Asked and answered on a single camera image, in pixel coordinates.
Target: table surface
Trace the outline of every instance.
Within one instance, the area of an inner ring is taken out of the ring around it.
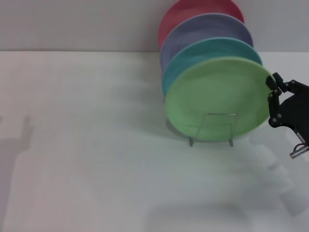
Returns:
[[[260,55],[309,84],[309,53]],[[157,53],[0,52],[0,70],[2,232],[308,231],[293,132],[189,147],[167,127]]]

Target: stack of plates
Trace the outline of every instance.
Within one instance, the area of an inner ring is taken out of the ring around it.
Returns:
[[[165,109],[171,124],[196,139],[245,134],[269,116],[271,74],[230,0],[179,0],[159,30]]]

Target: red plate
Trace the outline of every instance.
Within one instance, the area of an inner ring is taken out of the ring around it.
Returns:
[[[191,17],[206,13],[223,13],[244,22],[240,9],[231,0],[179,0],[162,19],[159,29],[160,48],[176,26]]]

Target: robotic arm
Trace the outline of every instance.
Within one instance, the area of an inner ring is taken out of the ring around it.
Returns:
[[[274,73],[273,77],[275,80],[271,76],[266,79],[266,85],[272,90],[268,96],[268,122],[274,128],[289,127],[298,136],[301,143],[290,154],[295,159],[309,151],[309,87],[295,80],[283,82],[278,73]],[[294,95],[280,104],[279,96],[287,91]]]

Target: purple plate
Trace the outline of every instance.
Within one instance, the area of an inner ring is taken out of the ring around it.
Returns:
[[[165,70],[173,57],[185,47],[212,37],[235,38],[253,47],[250,32],[238,19],[225,14],[202,14],[174,28],[160,51],[160,63]]]

